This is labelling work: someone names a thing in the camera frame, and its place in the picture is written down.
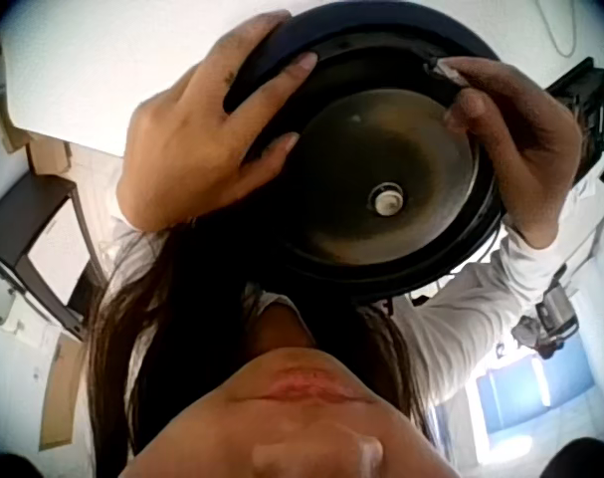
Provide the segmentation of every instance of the dark brown hair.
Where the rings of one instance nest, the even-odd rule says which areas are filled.
[[[245,311],[251,298],[245,289],[260,267],[247,240],[250,232],[216,213],[165,234],[150,269],[107,301],[103,292],[92,317],[88,391],[100,477],[117,476],[129,445],[134,454],[140,452],[181,410],[247,361]],[[320,349],[429,437],[424,395],[413,370],[420,356],[408,354],[387,314],[320,290],[273,292],[291,298]],[[126,403],[131,353],[151,327],[155,333]]]

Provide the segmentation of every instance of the black round lid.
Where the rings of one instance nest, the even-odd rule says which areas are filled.
[[[329,4],[294,17],[253,52],[226,110],[308,50],[317,66],[252,151],[301,134],[280,177],[248,207],[261,281],[369,300],[437,279],[490,235],[501,205],[485,153],[443,124],[460,87],[432,67],[446,56],[496,55],[425,7]]]

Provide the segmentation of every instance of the woman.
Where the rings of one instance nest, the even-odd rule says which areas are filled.
[[[391,316],[322,291],[262,291],[251,226],[227,206],[282,169],[295,132],[253,161],[246,151],[316,55],[230,115],[222,101],[288,16],[239,26],[132,118],[114,215],[152,234],[125,248],[94,317],[99,476],[456,476],[427,440],[425,407],[465,383],[561,263],[551,245],[580,154],[575,121],[514,68],[454,58],[472,88],[446,122],[483,143],[508,211],[491,263],[418,309],[397,299]]]

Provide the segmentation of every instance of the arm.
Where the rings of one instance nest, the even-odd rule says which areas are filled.
[[[554,245],[581,144],[571,112],[513,67],[477,58],[444,62],[472,86],[459,93],[446,122],[473,134],[492,160],[509,234],[489,264],[467,265],[410,323],[435,401],[465,384],[563,262]]]

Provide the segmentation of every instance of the lips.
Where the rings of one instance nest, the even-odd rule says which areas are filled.
[[[316,399],[328,403],[372,400],[327,370],[321,368],[286,368],[278,371],[264,394],[255,399],[272,401],[301,401]]]

